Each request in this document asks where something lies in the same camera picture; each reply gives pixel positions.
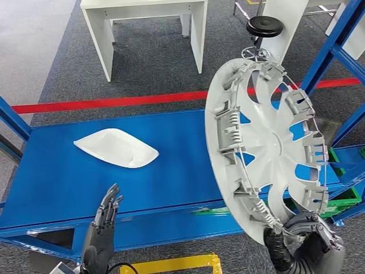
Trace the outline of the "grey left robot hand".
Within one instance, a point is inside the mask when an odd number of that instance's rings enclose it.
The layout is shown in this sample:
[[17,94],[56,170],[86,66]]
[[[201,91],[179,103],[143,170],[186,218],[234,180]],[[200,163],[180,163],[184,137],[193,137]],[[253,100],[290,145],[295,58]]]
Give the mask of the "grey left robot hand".
[[81,253],[81,273],[107,273],[114,254],[115,220],[122,195],[115,183],[102,199],[95,218],[90,223]]

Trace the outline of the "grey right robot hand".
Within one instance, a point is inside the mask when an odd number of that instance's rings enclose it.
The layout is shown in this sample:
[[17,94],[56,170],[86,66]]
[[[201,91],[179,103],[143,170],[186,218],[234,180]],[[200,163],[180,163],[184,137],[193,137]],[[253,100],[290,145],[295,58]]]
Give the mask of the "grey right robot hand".
[[305,239],[293,255],[285,245],[283,232],[265,229],[264,244],[277,273],[340,273],[345,254],[343,240],[318,214],[302,212],[285,228]]

